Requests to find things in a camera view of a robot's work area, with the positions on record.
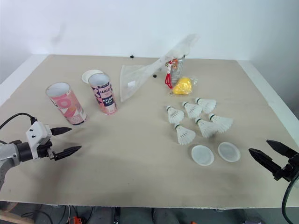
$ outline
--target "robotic arm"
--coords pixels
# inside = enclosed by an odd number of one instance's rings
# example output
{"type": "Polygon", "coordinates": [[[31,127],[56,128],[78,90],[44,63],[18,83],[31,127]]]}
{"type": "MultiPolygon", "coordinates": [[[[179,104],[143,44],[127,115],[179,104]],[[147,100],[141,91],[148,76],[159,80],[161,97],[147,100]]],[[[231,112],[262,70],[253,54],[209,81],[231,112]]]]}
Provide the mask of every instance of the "robotic arm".
{"type": "Polygon", "coordinates": [[[287,187],[287,189],[285,191],[284,198],[282,200],[281,212],[282,212],[285,220],[289,224],[293,224],[293,222],[288,218],[285,208],[286,208],[286,203],[287,203],[290,191],[292,190],[292,187],[294,185],[298,186],[299,153],[279,141],[267,140],[267,143],[276,152],[278,152],[279,154],[281,154],[289,159],[288,163],[286,164],[285,167],[281,168],[279,165],[277,165],[275,162],[272,161],[271,157],[269,157],[267,154],[263,153],[261,150],[250,148],[249,152],[250,152],[251,156],[259,164],[261,164],[263,167],[265,167],[267,170],[269,170],[272,173],[272,175],[274,176],[274,179],[276,181],[278,181],[281,178],[284,178],[286,181],[290,182],[289,186],[287,187]]]}
{"type": "Polygon", "coordinates": [[[7,171],[21,162],[28,160],[38,160],[43,157],[49,157],[51,160],[60,160],[72,155],[82,146],[70,147],[60,153],[51,149],[52,136],[60,135],[71,130],[69,127],[56,127],[50,129],[36,118],[31,117],[31,127],[26,131],[27,142],[15,140],[9,144],[0,145],[0,190],[4,183],[7,171]]]}

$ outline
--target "table edge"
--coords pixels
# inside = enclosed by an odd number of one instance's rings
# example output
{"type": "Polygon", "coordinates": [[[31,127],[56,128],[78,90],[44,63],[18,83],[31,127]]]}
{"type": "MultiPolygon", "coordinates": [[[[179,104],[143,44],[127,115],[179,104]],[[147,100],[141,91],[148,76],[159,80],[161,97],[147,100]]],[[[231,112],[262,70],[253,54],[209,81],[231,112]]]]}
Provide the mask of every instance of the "table edge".
{"type": "Polygon", "coordinates": [[[237,60],[237,62],[299,146],[299,120],[250,61],[237,60]]]}

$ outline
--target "shuttlecock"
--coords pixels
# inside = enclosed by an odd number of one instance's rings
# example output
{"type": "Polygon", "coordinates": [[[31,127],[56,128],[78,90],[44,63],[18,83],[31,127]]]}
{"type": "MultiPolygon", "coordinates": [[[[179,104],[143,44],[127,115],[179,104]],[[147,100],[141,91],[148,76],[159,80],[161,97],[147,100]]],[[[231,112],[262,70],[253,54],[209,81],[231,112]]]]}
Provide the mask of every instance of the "shuttlecock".
{"type": "Polygon", "coordinates": [[[167,106],[166,110],[168,112],[169,123],[171,124],[179,123],[182,119],[184,119],[183,111],[175,109],[172,106],[167,106]]]}
{"type": "Polygon", "coordinates": [[[178,134],[178,143],[180,145],[186,145],[192,142],[195,138],[195,132],[181,126],[180,124],[175,124],[174,128],[177,130],[178,134]]]}
{"type": "Polygon", "coordinates": [[[216,116],[215,114],[209,114],[209,119],[213,122],[218,124],[218,131],[220,133],[226,132],[233,124],[232,118],[224,118],[216,116]]]}
{"type": "Polygon", "coordinates": [[[210,138],[213,134],[215,134],[218,131],[217,124],[205,121],[200,117],[197,117],[195,119],[195,123],[199,126],[201,134],[204,138],[210,138]]]}
{"type": "Polygon", "coordinates": [[[183,102],[182,104],[183,108],[187,111],[189,118],[196,118],[200,115],[202,108],[198,104],[190,104],[188,102],[183,102]]]}
{"type": "Polygon", "coordinates": [[[199,106],[202,107],[202,110],[205,113],[210,113],[216,106],[216,100],[214,99],[201,99],[201,98],[196,98],[195,103],[197,103],[199,106]]]}

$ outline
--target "red string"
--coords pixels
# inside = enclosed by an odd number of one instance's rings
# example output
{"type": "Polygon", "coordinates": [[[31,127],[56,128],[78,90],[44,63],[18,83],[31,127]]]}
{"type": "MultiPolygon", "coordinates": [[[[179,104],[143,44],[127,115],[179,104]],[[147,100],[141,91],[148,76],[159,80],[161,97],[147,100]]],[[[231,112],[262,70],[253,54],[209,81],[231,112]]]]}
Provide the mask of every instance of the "red string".
{"type": "Polygon", "coordinates": [[[172,89],[172,85],[171,85],[171,74],[170,74],[170,71],[171,71],[171,64],[172,64],[172,60],[168,62],[169,65],[170,65],[170,68],[168,67],[167,68],[167,75],[166,75],[166,78],[165,78],[165,84],[172,89]]]}

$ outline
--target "pink patterned tube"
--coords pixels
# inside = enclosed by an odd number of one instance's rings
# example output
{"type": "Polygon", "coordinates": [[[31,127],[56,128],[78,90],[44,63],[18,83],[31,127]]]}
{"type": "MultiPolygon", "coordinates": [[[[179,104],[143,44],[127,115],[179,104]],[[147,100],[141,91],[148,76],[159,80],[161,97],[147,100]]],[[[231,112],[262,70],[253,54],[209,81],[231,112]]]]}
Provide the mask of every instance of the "pink patterned tube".
{"type": "Polygon", "coordinates": [[[72,125],[86,120],[87,115],[68,83],[54,83],[46,89],[46,94],[72,125]]]}
{"type": "Polygon", "coordinates": [[[89,77],[88,82],[97,99],[100,110],[107,115],[114,114],[116,112],[116,102],[109,76],[104,73],[93,74],[89,77]]]}

